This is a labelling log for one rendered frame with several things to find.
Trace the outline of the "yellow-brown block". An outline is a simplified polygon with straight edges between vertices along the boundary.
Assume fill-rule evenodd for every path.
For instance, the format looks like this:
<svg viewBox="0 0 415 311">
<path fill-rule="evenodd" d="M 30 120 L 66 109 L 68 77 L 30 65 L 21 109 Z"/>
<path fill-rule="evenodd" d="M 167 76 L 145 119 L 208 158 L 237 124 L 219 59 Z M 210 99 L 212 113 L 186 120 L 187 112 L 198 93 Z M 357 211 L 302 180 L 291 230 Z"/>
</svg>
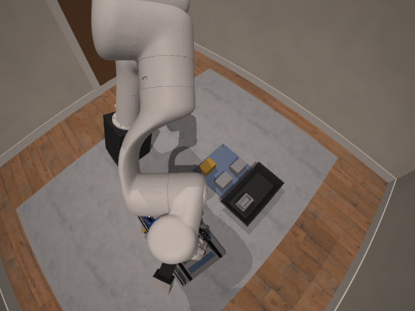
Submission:
<svg viewBox="0 0 415 311">
<path fill-rule="evenodd" d="M 205 175 L 205 177 L 214 169 L 216 168 L 216 163 L 211 160 L 210 158 L 207 158 L 199 167 L 199 171 Z"/>
</svg>

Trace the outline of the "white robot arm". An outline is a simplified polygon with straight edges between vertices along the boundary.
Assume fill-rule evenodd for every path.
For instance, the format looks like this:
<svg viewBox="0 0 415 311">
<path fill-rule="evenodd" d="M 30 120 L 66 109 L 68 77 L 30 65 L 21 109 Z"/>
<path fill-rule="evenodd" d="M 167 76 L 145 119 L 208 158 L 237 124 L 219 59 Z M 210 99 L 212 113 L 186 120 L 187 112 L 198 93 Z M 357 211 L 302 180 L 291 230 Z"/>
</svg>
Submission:
<svg viewBox="0 0 415 311">
<path fill-rule="evenodd" d="M 91 6 L 95 50 L 116 65 L 112 122 L 128 130 L 118 161 L 124 204 L 136 216 L 162 216 L 147 244 L 162 262 L 151 288 L 167 296 L 176 265 L 204 255 L 198 232 L 208 185 L 198 172 L 142 174 L 139 153 L 151 133 L 195 110 L 189 6 L 190 0 L 92 0 Z"/>
</svg>

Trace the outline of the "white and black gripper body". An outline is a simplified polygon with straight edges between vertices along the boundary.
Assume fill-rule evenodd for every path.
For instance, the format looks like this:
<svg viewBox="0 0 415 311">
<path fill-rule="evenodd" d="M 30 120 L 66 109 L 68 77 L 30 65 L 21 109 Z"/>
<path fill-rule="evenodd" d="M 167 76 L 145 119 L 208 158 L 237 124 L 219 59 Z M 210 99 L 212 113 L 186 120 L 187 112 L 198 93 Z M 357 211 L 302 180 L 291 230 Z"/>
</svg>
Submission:
<svg viewBox="0 0 415 311">
<path fill-rule="evenodd" d="M 198 238 L 198 239 L 199 239 L 199 243 L 200 243 L 201 247 L 204 248 L 204 249 L 206 249 L 207 242 L 205 240 L 202 240 L 201 238 Z M 202 257 L 203 257 L 203 255 L 197 255 L 197 256 L 195 256 L 195 257 L 193 257 L 191 259 L 193 259 L 193 260 L 201 260 Z"/>
</svg>

